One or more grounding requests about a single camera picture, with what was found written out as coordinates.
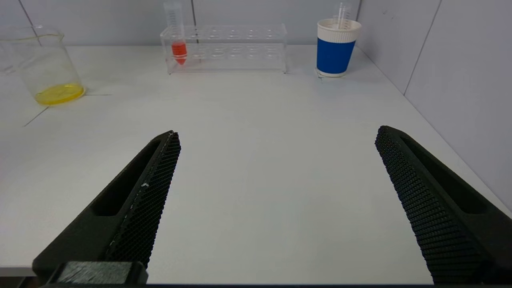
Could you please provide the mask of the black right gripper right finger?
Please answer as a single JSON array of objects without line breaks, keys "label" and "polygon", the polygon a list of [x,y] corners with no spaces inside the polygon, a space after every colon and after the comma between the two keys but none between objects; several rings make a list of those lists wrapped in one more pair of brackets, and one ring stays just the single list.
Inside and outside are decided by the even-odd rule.
[{"label": "black right gripper right finger", "polygon": [[375,140],[434,284],[511,284],[512,221],[408,134]]}]

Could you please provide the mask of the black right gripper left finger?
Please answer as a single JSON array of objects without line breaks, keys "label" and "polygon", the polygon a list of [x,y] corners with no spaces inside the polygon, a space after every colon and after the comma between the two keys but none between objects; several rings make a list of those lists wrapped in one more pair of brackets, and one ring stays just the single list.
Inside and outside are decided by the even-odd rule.
[{"label": "black right gripper left finger", "polygon": [[49,280],[69,261],[137,261],[148,266],[181,151],[167,131],[148,144],[33,260],[33,272]]}]

